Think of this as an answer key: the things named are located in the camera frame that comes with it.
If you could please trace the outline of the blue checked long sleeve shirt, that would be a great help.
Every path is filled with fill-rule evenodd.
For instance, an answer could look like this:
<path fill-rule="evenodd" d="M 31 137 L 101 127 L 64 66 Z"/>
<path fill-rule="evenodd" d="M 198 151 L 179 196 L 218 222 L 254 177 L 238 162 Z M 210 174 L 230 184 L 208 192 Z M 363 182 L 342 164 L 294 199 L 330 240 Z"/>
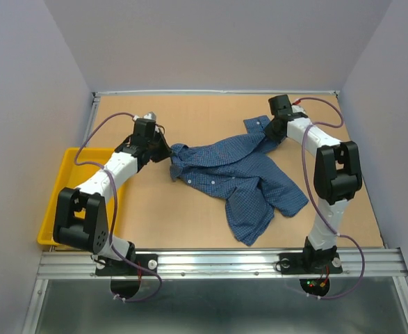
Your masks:
<path fill-rule="evenodd" d="M 245 120 L 245 134 L 214 144 L 172 146 L 170 177 L 223 199 L 235 239 L 246 246 L 266 231 L 275 212 L 294 217 L 307 204 L 300 187 L 268 156 L 281 143 L 266 137 L 268 116 Z"/>

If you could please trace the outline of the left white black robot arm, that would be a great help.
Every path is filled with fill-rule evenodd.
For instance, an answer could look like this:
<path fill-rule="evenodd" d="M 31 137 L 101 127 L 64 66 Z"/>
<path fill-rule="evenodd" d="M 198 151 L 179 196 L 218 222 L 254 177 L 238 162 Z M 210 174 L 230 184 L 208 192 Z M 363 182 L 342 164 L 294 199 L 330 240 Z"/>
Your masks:
<path fill-rule="evenodd" d="M 110 259 L 121 274 L 140 266 L 135 261 L 134 244 L 113 235 L 117 190 L 149 162 L 160 162 L 172 154 L 154 113 L 132 119 L 133 133 L 115 148 L 110 159 L 105 164 L 90 161 L 99 170 L 84 183 L 60 191 L 53 229 L 56 243 Z"/>

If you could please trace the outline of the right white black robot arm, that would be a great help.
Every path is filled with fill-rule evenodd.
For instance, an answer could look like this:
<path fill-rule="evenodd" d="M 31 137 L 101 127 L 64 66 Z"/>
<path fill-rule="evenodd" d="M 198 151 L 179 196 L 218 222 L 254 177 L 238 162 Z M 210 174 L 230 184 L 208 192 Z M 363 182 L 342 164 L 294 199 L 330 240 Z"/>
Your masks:
<path fill-rule="evenodd" d="M 359 148 L 323 131 L 323 122 L 311 121 L 300 102 L 291 102 L 288 95 L 268 100 L 273 119 L 266 127 L 267 138 L 289 138 L 301 145 L 302 154 L 315 159 L 313 179 L 304 181 L 316 211 L 313 227 L 300 252 L 279 254 L 277 269 L 284 275 L 341 273 L 338 230 L 345 209 L 362 188 Z"/>

